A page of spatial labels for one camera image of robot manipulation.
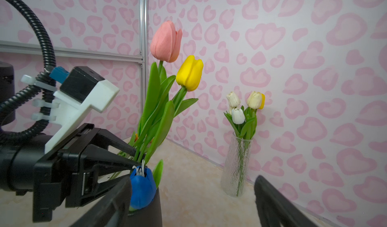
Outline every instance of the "metal frame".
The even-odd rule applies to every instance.
[[[141,113],[143,112],[146,91],[148,87],[148,0],[138,0],[140,4],[140,56],[143,56],[141,64]]]
[[[139,48],[140,55],[123,55],[118,53],[104,53],[99,51],[88,51],[71,48],[54,47],[55,55],[71,58],[90,58],[100,60],[130,61],[139,64],[140,87],[141,87],[141,113],[143,112],[146,91],[148,87],[148,0],[138,0],[140,5],[139,17]],[[10,42],[0,40],[0,52],[22,53],[41,55],[39,45],[21,42]]]

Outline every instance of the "blue tulip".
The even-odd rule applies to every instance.
[[[142,209],[148,206],[152,202],[157,190],[152,171],[145,167],[143,171],[144,176],[138,174],[139,172],[141,172],[141,167],[137,167],[130,175],[130,181],[132,182],[130,206],[134,209]]]

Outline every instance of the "vase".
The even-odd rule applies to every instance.
[[[232,197],[239,197],[243,194],[251,153],[251,141],[236,137],[235,133],[231,137],[223,168],[221,187],[226,194]]]
[[[148,206],[133,212],[129,212],[128,224],[130,224],[128,226],[137,227],[162,227],[159,189],[157,189],[154,199]]]

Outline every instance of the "heart pattern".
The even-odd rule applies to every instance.
[[[176,74],[189,53],[204,62],[198,89],[186,95],[199,101],[175,118],[169,139],[222,164],[233,133],[223,115],[225,95],[235,91],[246,106],[250,92],[260,91],[265,108],[257,111],[249,179],[263,174],[296,204],[337,225],[381,226],[386,1],[148,0],[149,43],[165,20],[183,30],[180,55],[165,64],[167,73]],[[138,0],[51,0],[50,8],[40,2],[29,6],[55,46],[139,54]],[[1,0],[0,24],[11,33],[0,39],[36,44],[27,24],[13,23],[18,20]],[[0,53],[0,59],[16,74],[41,71],[34,55]],[[111,106],[85,120],[122,138],[131,135],[140,116],[136,64],[72,58],[57,64],[90,66],[116,84],[121,91]],[[174,84],[171,94],[179,88]],[[31,104],[20,107],[17,121],[4,128],[24,130],[33,112]]]

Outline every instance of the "white tulip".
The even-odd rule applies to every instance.
[[[228,105],[232,108],[236,108],[241,104],[241,100],[234,92],[229,93],[227,96]]]
[[[253,91],[247,99],[247,105],[252,109],[263,108],[262,107],[262,94]]]
[[[232,109],[231,118],[233,119],[234,124],[242,124],[246,119],[241,108]]]

